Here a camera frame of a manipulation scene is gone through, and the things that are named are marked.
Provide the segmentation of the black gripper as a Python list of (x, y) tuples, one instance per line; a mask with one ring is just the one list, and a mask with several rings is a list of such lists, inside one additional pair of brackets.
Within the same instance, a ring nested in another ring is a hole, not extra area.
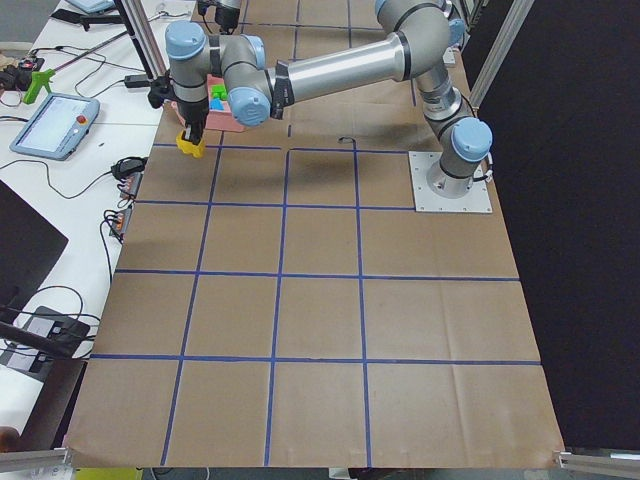
[(206, 125), (209, 103), (206, 98), (197, 101), (177, 101), (178, 112), (185, 123), (185, 139), (191, 143), (201, 142), (201, 131)]

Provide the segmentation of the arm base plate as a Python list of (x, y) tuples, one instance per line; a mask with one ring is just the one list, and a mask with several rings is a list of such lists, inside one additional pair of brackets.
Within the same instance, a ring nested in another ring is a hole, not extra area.
[(493, 208), (480, 166), (467, 179), (444, 173), (440, 152), (409, 151), (409, 170), (415, 210), (435, 214), (491, 214)]

